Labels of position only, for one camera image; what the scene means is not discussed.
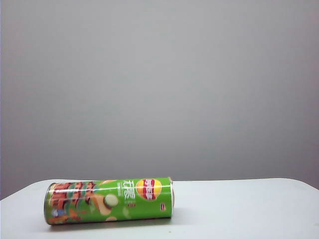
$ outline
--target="table surface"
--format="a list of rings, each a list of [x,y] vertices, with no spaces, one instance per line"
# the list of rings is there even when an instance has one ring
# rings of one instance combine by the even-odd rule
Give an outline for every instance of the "table surface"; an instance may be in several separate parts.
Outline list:
[[[1,200],[1,238],[318,239],[319,190],[293,179],[175,181],[171,219],[49,226],[45,180]]]

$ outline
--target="red logo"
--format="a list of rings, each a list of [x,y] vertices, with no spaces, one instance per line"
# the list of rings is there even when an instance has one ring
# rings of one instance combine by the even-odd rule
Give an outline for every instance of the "red logo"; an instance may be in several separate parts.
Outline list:
[[[165,203],[160,204],[160,210],[161,211],[166,211]]]

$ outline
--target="lay's logo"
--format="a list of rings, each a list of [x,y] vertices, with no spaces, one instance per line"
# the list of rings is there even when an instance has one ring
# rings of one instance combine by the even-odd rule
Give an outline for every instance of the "lay's logo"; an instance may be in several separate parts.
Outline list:
[[[157,179],[142,179],[136,184],[136,191],[146,200],[155,200],[161,192],[161,183]]]

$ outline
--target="lay's potato chip can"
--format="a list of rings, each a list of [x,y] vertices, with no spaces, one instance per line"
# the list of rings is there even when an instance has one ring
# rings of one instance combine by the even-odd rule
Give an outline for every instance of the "lay's potato chip can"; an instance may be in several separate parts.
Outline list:
[[[50,225],[167,218],[173,206],[169,177],[53,183],[44,217]]]

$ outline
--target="gray wall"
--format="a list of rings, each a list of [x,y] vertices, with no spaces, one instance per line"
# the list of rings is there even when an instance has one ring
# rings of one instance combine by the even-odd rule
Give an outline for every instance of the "gray wall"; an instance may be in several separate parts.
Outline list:
[[[38,180],[319,187],[318,0],[3,0],[2,197]]]

